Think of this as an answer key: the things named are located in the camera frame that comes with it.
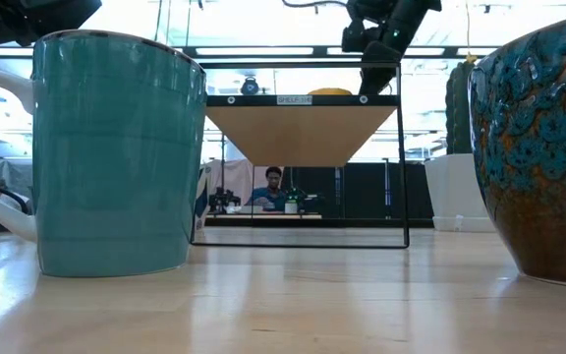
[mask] shelf label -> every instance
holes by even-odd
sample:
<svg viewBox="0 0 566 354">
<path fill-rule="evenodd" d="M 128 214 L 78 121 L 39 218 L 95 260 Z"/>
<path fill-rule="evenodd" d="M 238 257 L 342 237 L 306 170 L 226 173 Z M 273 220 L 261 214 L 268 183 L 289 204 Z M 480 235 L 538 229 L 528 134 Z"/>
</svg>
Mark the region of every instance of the shelf label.
<svg viewBox="0 0 566 354">
<path fill-rule="evenodd" d="M 311 105 L 311 95 L 276 96 L 277 105 Z"/>
</svg>

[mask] white container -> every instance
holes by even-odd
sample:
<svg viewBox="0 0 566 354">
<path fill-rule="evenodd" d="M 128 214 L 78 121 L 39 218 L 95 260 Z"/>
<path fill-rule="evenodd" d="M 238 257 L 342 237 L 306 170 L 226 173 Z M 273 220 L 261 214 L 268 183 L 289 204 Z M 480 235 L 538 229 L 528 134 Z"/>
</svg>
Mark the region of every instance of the white container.
<svg viewBox="0 0 566 354">
<path fill-rule="evenodd" d="M 424 169 L 436 230 L 496 232 L 481 199 L 471 153 L 440 156 Z"/>
<path fill-rule="evenodd" d="M 287 201 L 285 203 L 285 213 L 299 213 L 299 205 L 296 201 Z"/>
</svg>

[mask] cable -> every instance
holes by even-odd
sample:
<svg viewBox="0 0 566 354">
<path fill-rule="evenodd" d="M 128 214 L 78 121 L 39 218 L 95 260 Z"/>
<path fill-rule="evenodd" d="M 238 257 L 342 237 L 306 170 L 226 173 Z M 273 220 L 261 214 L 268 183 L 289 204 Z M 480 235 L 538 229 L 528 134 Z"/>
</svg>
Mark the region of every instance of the cable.
<svg viewBox="0 0 566 354">
<path fill-rule="evenodd" d="M 189 11 L 191 14 L 192 11 L 192 4 L 190 3 L 190 7 L 189 7 Z M 168 6 L 167 6 L 167 29 L 165 30 L 165 45 L 171 45 L 169 43 L 169 24 L 170 21 L 172 20 L 172 0 L 169 0 Z"/>
<path fill-rule="evenodd" d="M 158 2 L 158 15 L 156 16 L 156 31 L 154 32 L 154 41 L 158 40 L 158 30 L 161 27 L 161 9 L 162 8 L 163 8 L 163 0 L 160 0 Z"/>
<path fill-rule="evenodd" d="M 283 1 L 283 5 L 291 8 L 306 8 L 306 7 L 315 7 L 318 5 L 339 5 L 346 7 L 345 3 L 336 0 L 319 0 L 305 4 L 290 4 L 289 2 L 287 2 L 287 0 L 281 0 L 281 1 Z"/>
<path fill-rule="evenodd" d="M 471 12 L 469 11 L 469 0 L 465 0 L 467 8 L 467 54 L 471 56 Z"/>
<path fill-rule="evenodd" d="M 24 200 L 22 200 L 21 198 L 19 198 L 19 196 L 17 196 L 16 194 L 3 189 L 0 187 L 0 193 L 1 194 L 5 194 L 6 196 L 12 198 L 13 200 L 15 200 L 15 202 L 17 202 L 19 204 L 19 207 L 21 207 L 21 212 L 29 215 L 29 210 L 28 210 L 28 206 L 26 205 L 26 202 L 24 202 Z"/>
<path fill-rule="evenodd" d="M 187 32 L 185 33 L 185 46 L 189 46 L 189 32 L 191 28 L 192 28 L 192 0 L 189 0 L 189 10 L 187 12 Z"/>
</svg>

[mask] yellow object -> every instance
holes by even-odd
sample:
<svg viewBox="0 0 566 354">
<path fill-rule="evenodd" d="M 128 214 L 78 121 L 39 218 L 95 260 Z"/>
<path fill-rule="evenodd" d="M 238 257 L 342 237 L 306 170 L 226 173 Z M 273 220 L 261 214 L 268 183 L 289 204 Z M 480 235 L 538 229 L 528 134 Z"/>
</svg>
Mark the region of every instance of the yellow object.
<svg viewBox="0 0 566 354">
<path fill-rule="evenodd" d="M 352 93 L 343 88 L 319 88 L 311 91 L 308 94 L 341 94 L 341 95 L 352 95 Z"/>
</svg>

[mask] mug handle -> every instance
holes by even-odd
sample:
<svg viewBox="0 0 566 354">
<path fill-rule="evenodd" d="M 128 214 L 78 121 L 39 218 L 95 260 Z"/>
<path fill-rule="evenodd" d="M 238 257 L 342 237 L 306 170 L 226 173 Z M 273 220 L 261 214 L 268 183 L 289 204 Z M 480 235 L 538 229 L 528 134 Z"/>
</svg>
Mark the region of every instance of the mug handle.
<svg viewBox="0 0 566 354">
<path fill-rule="evenodd" d="M 24 110 L 32 114 L 34 111 L 34 98 L 32 82 L 16 75 L 0 71 L 0 88 L 7 89 L 19 98 Z M 0 201 L 0 223 L 8 230 L 22 238 L 36 242 L 36 223 L 34 217 L 7 206 Z"/>
</svg>

